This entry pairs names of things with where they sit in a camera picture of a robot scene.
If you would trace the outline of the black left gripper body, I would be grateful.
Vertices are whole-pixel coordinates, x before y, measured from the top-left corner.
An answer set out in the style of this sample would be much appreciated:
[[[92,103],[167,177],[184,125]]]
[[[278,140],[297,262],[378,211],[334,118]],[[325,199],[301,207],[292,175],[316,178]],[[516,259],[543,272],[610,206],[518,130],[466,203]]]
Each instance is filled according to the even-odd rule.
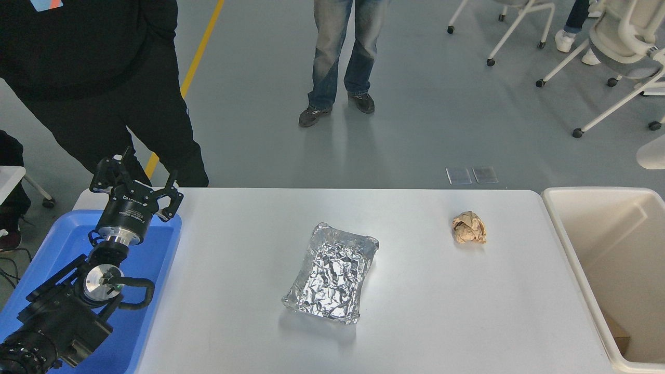
[[[133,238],[144,238],[157,207],[156,194],[151,187],[140,182],[131,186],[117,185],[110,189],[97,232],[107,237],[123,229],[131,232]]]

